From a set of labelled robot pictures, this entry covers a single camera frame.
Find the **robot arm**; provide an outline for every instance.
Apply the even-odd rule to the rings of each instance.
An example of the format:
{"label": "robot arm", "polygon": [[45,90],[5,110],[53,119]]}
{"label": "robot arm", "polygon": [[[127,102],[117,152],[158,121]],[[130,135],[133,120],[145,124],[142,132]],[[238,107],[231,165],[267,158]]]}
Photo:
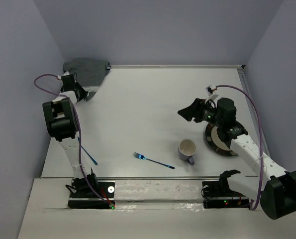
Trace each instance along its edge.
{"label": "robot arm", "polygon": [[[187,108],[178,111],[187,121],[194,118],[195,122],[206,121],[217,126],[219,139],[228,148],[237,153],[247,165],[260,176],[260,151],[248,132],[236,121],[234,101],[221,98],[214,104],[217,94],[212,87],[206,89],[208,99],[195,99]],[[296,171],[288,172],[279,166],[269,156],[263,154],[264,173],[260,203],[268,217],[277,219],[296,211]],[[220,177],[221,184],[230,190],[237,191],[255,200],[258,192],[258,182],[242,176],[239,171],[224,172]]]}
{"label": "robot arm", "polygon": [[[59,96],[53,101],[43,104],[43,111],[47,126],[47,131],[51,137],[54,137],[65,151],[69,162],[73,168],[74,181],[73,186],[66,187],[74,192],[89,191],[85,182],[81,164],[79,162],[79,141],[77,116],[73,104],[85,99],[88,95],[82,86],[75,80],[74,75],[65,73],[61,80],[63,87]],[[84,174],[93,188],[98,187],[96,175],[81,154]]]}

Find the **blue fork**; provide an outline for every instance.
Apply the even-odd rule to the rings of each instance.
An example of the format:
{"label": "blue fork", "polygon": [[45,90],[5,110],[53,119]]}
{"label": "blue fork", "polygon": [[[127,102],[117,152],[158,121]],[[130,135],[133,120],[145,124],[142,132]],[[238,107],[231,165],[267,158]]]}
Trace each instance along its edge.
{"label": "blue fork", "polygon": [[160,162],[154,161],[154,160],[152,160],[152,159],[146,158],[144,155],[142,155],[142,154],[140,154],[140,153],[136,153],[136,152],[134,152],[134,153],[133,153],[133,156],[135,156],[136,158],[138,158],[138,159],[140,159],[140,160],[144,160],[144,159],[145,159],[145,160],[149,160],[149,161],[151,161],[151,162],[161,164],[161,165],[166,166],[166,167],[168,167],[168,168],[175,169],[175,167],[173,167],[173,166],[170,166],[170,165],[167,165],[167,164],[164,164],[164,163],[160,163]]}
{"label": "blue fork", "polygon": [[88,155],[88,157],[92,160],[92,162],[95,164],[95,165],[98,165],[98,163],[96,162],[96,160],[87,152],[87,150],[85,150],[85,148],[81,145],[83,151]]}

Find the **gray cloth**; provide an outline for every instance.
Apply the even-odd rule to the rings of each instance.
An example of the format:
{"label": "gray cloth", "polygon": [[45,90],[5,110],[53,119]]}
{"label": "gray cloth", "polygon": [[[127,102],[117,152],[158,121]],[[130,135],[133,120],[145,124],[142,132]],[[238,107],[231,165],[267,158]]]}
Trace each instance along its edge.
{"label": "gray cloth", "polygon": [[[76,58],[66,61],[63,65],[64,72],[69,71],[71,74],[77,74],[77,82],[86,90],[87,88],[99,88],[110,68],[108,61],[91,58]],[[90,91],[86,101],[90,100],[94,95],[95,92]]]}

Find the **white mug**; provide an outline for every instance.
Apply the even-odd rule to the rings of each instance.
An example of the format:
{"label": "white mug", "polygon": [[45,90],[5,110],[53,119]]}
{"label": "white mug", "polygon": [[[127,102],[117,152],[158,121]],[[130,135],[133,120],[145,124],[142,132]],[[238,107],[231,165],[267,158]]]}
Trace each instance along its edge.
{"label": "white mug", "polygon": [[179,143],[178,155],[181,160],[189,163],[189,165],[194,165],[193,155],[196,153],[197,146],[190,139],[184,139]]}

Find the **white wall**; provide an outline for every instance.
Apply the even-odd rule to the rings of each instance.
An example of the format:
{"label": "white wall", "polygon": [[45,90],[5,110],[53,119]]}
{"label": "white wall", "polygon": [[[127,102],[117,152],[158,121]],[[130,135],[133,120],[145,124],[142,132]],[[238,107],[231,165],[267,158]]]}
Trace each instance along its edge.
{"label": "white wall", "polygon": [[[49,137],[42,103],[52,98],[33,85],[43,73],[62,73],[63,57],[31,0],[0,0],[0,239],[15,239],[33,178]],[[41,84],[59,90],[53,79]]]}
{"label": "white wall", "polygon": [[296,0],[284,0],[245,74],[271,156],[296,170]]}
{"label": "white wall", "polygon": [[34,0],[65,59],[246,64],[282,0]]}

